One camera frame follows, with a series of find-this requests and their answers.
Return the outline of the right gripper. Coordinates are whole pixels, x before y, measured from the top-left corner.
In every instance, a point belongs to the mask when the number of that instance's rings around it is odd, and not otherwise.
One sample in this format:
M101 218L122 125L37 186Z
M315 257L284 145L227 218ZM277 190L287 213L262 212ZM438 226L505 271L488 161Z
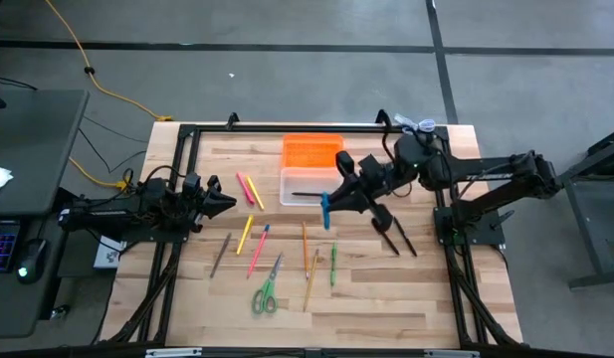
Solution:
M386 232L392 225L393 215L383 204L377 204L376 199L389 194L386 182L386 167L384 179L377 185L366 182L355 172L355 162L347 151L339 151L335 155L335 165L343 181L339 188L328 195L329 211L354 211L372 213L372 225L378 232Z

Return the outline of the pink highlighter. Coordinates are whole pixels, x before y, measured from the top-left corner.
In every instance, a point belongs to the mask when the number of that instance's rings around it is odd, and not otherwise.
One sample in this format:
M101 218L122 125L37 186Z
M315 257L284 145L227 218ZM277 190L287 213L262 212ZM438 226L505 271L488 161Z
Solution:
M248 187L248 184L246 182L245 177L240 172L237 172L236 173L236 178L237 178L239 184L241 185L241 187L243 189L243 192L245 194L245 198L246 198L247 202L250 205L255 205L256 201L255 201L255 199L253 197L252 192L250 191L250 188Z

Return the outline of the yellow highlighter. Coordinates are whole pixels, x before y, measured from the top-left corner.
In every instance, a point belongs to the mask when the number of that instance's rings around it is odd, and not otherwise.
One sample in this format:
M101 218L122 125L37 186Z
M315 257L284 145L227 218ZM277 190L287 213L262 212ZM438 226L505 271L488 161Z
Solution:
M258 204L258 206L260 207L260 209L261 209L262 211L264 211L264 210L265 210L264 203L263 203L263 201L262 201L262 199L261 199L261 197L260 197L260 194L258 193L258 190L257 190L257 188L256 188L256 186L255 186L255 184L254 184L253 180L252 180L252 179L251 179L251 177L250 177L250 176L248 176L248 175L247 175L247 176L245 176L245 180L246 180L246 182L247 182L247 185L248 185L248 186L249 186L249 188L250 188L251 193L253 194L253 196L254 196L254 198L255 198L256 203Z
M237 251L236 251L236 255L237 256L239 256L241 254L241 251L242 251L242 249L244 247L244 244L245 244L245 242L246 242L246 240L247 240L247 238L248 238L248 236L249 236L249 234L251 232L251 229L252 229L252 226L253 226L253 222L254 222L254 215L250 214L248 216L245 228L244 228L243 233L242 233L242 237L241 237L241 239L239 241L239 244L238 244L238 248L237 248Z

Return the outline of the pink pencil with blue cap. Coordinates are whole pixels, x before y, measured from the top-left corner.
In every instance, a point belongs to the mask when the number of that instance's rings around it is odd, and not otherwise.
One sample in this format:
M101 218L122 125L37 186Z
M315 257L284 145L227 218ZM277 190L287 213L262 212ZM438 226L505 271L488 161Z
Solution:
M267 224L261 234L258 246L256 247L256 250L254 251L250 266L247 270L247 275L246 278L249 279L254 271L254 268L256 267L257 261L259 259L259 256L261 254L261 251L264 247L264 243L266 241L266 238L268 236L269 230L270 230L271 225Z

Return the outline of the green-handled scissors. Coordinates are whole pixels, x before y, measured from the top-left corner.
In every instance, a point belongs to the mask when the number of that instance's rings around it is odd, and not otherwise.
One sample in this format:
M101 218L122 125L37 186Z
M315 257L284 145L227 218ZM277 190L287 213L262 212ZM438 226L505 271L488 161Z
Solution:
M275 313L278 309L278 300L275 295L275 283L283 260L280 253L264 284L254 293L252 298L252 312L255 314Z

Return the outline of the orange plastic box lid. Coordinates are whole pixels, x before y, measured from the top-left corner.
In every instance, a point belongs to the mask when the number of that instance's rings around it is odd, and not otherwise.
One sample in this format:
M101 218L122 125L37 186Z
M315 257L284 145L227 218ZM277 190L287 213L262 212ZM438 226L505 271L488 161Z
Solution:
M281 167L334 167L335 155L343 148L344 139L338 134L286 134L283 137Z

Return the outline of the white printed box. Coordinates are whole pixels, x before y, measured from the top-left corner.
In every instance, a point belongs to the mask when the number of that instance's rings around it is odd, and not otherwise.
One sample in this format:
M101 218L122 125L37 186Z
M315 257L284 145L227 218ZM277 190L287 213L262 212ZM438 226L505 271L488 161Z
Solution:
M118 242L105 236L101 236L100 241L93 268L117 269L119 254L126 248L127 242Z

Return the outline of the grey pencil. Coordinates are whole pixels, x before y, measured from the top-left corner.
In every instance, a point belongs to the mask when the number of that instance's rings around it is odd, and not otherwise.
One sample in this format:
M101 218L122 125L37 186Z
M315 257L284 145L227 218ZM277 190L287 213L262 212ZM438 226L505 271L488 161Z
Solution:
M228 246L230 244L231 238L232 238L232 233L230 232L227 235L227 237L225 238L225 240L223 241L221 249L220 249L220 251L219 251L219 253L218 253L217 257L216 257L216 260L215 260L215 262L214 262L214 264L212 266L212 269L211 269L211 272L210 272L210 275L209 275L210 279L213 279L213 277L215 276L216 271L217 271L217 269L218 269L218 267L220 265L220 262L221 262L221 260L222 260L222 258L224 256L225 252L228 249Z

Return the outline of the orange pencil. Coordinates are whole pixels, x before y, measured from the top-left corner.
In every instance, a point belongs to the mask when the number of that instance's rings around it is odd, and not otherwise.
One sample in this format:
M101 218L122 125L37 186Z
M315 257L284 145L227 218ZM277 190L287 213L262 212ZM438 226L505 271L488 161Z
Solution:
M303 254L304 254L304 270L306 280L310 278L309 271L309 251L308 251L308 243L307 243L307 224L306 222L302 222L302 235L303 235Z

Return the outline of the yellow wooden pencil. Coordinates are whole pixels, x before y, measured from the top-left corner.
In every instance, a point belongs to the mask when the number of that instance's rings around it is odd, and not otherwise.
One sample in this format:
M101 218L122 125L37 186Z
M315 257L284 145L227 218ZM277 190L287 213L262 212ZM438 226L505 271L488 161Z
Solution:
M307 282L307 291L306 291L305 298L304 298L303 312L307 311L308 301L310 299L312 286L315 280L315 271L316 271L318 257L319 257L319 249L316 249L313 255L313 258L312 258L311 267L309 271L309 279Z

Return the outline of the black computer desk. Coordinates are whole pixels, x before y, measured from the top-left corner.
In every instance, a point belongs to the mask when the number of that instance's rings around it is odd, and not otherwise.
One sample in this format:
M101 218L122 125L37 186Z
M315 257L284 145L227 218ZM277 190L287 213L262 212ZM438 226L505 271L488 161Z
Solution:
M50 317L66 233L56 213L70 192L61 181L90 95L85 90L4 90L0 109L0 167L13 175L0 189L0 221L21 224L9 271L0 272L0 338L21 338ZM16 263L25 243L48 242L44 272L22 284Z

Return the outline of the black computer mouse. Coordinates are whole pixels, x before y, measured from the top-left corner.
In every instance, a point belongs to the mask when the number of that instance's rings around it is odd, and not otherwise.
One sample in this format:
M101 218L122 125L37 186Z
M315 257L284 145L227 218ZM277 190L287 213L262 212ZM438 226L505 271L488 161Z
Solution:
M48 242L37 238L25 243L16 263L16 277L22 284L39 280L44 272Z

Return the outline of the backlit keyboard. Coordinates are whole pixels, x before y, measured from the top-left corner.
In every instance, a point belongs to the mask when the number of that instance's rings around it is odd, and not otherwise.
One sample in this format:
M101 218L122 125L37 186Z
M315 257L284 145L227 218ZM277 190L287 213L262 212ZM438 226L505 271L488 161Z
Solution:
M11 268L20 229L18 221L0 221L0 272Z

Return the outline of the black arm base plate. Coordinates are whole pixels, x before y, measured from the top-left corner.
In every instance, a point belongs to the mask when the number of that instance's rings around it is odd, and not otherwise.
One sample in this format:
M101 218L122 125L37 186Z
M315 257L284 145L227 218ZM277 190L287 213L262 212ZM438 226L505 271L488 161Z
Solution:
M485 214L480 219L458 224L449 207L433 211L437 240L444 246L503 245L505 236L502 217L497 212Z
M189 233L188 216L167 211L160 206L135 214L121 226L121 239L126 242L182 243Z

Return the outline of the black side table frame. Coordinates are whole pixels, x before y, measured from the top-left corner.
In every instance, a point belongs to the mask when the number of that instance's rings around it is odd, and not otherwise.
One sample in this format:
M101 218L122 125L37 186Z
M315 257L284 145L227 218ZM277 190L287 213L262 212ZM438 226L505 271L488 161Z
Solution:
M591 145L560 179L594 270L568 286L614 283L614 132Z

